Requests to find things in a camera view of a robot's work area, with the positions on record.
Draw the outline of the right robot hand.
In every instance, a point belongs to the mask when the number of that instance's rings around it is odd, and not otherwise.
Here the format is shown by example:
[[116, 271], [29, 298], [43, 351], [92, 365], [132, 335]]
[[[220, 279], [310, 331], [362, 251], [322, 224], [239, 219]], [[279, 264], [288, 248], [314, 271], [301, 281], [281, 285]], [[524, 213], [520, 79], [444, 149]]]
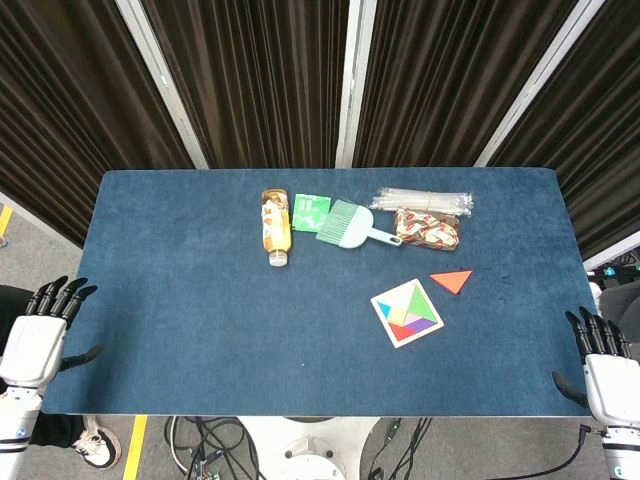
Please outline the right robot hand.
[[639, 427], [639, 362], [630, 343], [612, 321], [584, 307], [565, 313], [572, 328], [584, 375], [585, 392], [568, 384], [554, 371], [556, 389], [566, 399], [588, 410], [605, 427]]

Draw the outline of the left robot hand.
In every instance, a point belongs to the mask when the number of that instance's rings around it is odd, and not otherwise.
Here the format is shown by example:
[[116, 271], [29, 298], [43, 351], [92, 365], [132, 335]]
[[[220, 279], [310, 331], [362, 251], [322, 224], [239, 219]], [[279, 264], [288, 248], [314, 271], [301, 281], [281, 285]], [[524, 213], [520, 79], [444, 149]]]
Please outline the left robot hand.
[[97, 291], [85, 278], [62, 276], [31, 293], [14, 316], [1, 355], [1, 378], [9, 387], [43, 389], [65, 370], [93, 361], [103, 350], [99, 344], [67, 356], [64, 343], [83, 304]]

